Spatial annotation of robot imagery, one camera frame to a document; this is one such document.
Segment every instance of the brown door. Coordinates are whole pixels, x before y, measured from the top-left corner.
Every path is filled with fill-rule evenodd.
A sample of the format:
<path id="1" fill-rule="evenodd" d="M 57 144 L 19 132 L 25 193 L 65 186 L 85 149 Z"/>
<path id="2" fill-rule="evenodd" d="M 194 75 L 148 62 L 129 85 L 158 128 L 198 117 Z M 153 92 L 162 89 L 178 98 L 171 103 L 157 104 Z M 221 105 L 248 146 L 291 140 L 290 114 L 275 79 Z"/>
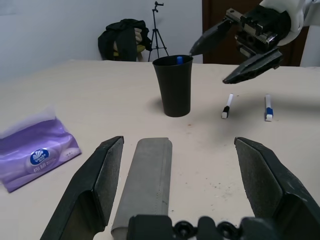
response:
<path id="1" fill-rule="evenodd" d="M 230 8 L 245 14 L 254 9 L 261 0 L 202 0 L 202 26 L 203 32 L 221 22 Z M 300 66 L 301 57 L 305 48 L 308 34 L 308 27 L 304 27 L 300 35 L 291 43 L 280 47 L 284 59 L 283 66 Z M 245 60 L 245 57 L 236 49 L 235 34 L 237 27 L 234 26 L 228 36 L 211 52 L 203 55 L 205 64 L 234 64 L 238 65 Z"/>

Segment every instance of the tissue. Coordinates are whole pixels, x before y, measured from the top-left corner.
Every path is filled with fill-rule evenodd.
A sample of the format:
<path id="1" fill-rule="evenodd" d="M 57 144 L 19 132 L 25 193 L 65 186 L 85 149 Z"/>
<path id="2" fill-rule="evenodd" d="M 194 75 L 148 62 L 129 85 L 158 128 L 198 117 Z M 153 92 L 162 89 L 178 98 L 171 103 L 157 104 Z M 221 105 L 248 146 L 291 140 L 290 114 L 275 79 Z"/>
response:
<path id="1" fill-rule="evenodd" d="M 10 193 L 79 154 L 76 139 L 47 109 L 0 134 L 0 181 Z"/>

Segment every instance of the white table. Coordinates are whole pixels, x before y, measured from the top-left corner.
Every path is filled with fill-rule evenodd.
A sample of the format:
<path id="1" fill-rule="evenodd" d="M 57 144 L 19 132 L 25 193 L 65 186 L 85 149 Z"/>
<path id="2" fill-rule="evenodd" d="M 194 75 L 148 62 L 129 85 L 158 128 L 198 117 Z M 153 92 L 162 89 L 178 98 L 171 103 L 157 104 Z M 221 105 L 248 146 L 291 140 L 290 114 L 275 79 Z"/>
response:
<path id="1" fill-rule="evenodd" d="M 235 137 L 271 148 L 320 204 L 320 71 L 280 67 L 242 84 L 225 85 L 235 66 L 194 64 L 191 112 L 164 115 L 151 63 L 70 61 L 29 77 L 0 83 L 0 129 L 54 105 L 83 154 L 13 193 L 0 188 L 0 238 L 36 240 L 71 177 L 100 142 L 124 136 L 120 181 L 109 226 L 96 240 L 112 239 L 111 224 L 138 140 L 168 137 L 173 144 L 169 216 L 196 224 L 203 215 L 239 224 L 253 216 Z M 228 119 L 221 119 L 234 93 Z M 271 94 L 273 122 L 264 121 Z"/>

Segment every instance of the black cup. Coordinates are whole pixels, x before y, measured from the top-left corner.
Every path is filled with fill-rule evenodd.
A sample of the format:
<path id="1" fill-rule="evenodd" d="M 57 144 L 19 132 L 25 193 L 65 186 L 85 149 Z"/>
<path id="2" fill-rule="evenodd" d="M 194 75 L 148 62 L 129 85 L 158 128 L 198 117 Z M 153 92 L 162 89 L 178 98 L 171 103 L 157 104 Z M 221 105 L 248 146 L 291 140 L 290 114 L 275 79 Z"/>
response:
<path id="1" fill-rule="evenodd" d="M 177 63 L 177 57 L 182 57 L 182 64 Z M 188 55 L 174 55 L 153 61 L 164 113 L 169 117 L 182 117 L 190 112 L 193 59 Z"/>

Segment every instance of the wall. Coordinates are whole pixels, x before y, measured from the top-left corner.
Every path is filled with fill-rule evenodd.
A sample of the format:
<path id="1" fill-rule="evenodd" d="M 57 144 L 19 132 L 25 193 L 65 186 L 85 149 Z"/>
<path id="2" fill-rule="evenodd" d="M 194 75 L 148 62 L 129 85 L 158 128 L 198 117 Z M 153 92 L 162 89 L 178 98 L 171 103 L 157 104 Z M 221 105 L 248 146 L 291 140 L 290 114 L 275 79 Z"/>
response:
<path id="1" fill-rule="evenodd" d="M 0 16 L 0 81 L 69 59 L 101 59 L 98 36 L 125 0 L 15 0 Z"/>
<path id="2" fill-rule="evenodd" d="M 320 26 L 310 26 L 301 67 L 320 67 Z"/>
<path id="3" fill-rule="evenodd" d="M 0 16 L 0 81 L 70 59 L 100 60 L 98 36 L 121 19 L 144 20 L 150 38 L 154 27 L 153 0 L 14 0 L 14 4 L 16 14 Z M 202 34 L 201 2 L 165 0 L 158 9 L 156 23 L 169 54 L 187 54 Z M 148 53 L 143 52 L 145 61 Z M 151 56 L 155 59 L 156 51 Z M 202 56 L 194 62 L 202 63 Z"/>

